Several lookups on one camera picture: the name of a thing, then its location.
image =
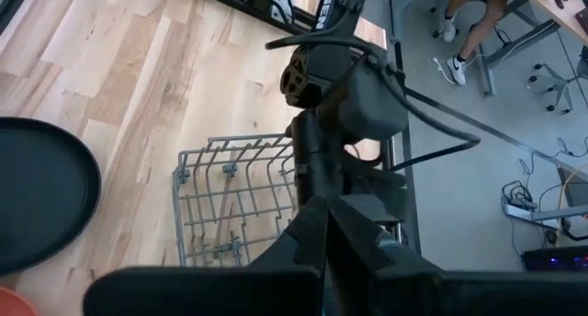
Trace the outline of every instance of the black round tray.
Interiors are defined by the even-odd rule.
[[[100,198],[100,170],[74,135],[30,118],[0,118],[0,276],[67,246]]]

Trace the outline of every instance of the gray wire rack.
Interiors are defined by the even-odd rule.
[[[283,134],[217,137],[178,154],[180,265],[247,265],[277,239],[297,210],[291,145]]]

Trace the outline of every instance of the orange object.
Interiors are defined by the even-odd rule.
[[[0,288],[0,315],[38,316],[28,302],[8,288]]]

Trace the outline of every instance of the shoe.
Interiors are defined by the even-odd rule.
[[[443,17],[443,21],[441,21],[441,34],[443,35],[443,40],[446,42],[451,42],[456,37],[456,15],[454,15],[450,19],[445,19]]]
[[[464,62],[459,62],[456,57],[447,59],[447,66],[453,75],[453,79],[458,82],[459,85],[466,84],[466,65]]]

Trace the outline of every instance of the gray floor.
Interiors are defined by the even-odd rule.
[[[459,50],[465,38],[465,32],[462,32],[453,43],[446,44],[431,37],[436,17],[429,13],[429,8],[434,3],[432,0],[416,0],[405,12],[402,49],[407,85],[542,152],[555,153],[559,149],[556,143],[558,137],[565,140],[573,151],[582,152],[582,141],[588,135],[588,106],[579,87],[576,84],[571,86],[576,108],[566,116],[545,111],[545,107],[554,100],[554,95],[538,96],[527,88],[526,81],[533,73],[533,64],[537,62],[548,62],[562,74],[572,76],[557,34],[496,68],[498,95],[485,98],[481,93],[477,63],[467,71],[467,86],[453,86],[445,81],[431,62],[433,57],[444,62]],[[539,20],[545,20],[545,16],[534,10]],[[484,4],[467,3],[458,15],[458,25],[467,30],[483,11]],[[513,39],[530,30],[517,17],[507,17],[501,21],[500,28]],[[575,67],[582,45],[565,30],[561,36]],[[486,45],[497,49],[501,43],[495,35],[491,35]],[[588,91],[586,81],[582,81],[582,87]],[[529,152],[435,109],[417,105],[447,124],[482,137],[481,145],[473,150],[414,167],[424,257],[445,269],[522,269],[513,242],[516,250],[522,253],[539,248],[543,238],[535,227],[518,221],[513,225],[503,215],[500,190],[513,180],[525,180],[518,159],[528,161]],[[425,126],[416,118],[411,118],[410,122],[414,156],[458,142]],[[588,157],[560,159],[574,166],[588,163]],[[549,162],[536,158],[535,167],[529,188],[537,200],[543,190],[558,184],[559,178],[555,166]],[[543,209],[556,208],[558,194],[558,189],[547,194]],[[588,233],[588,222],[575,220],[573,231],[577,234]]]

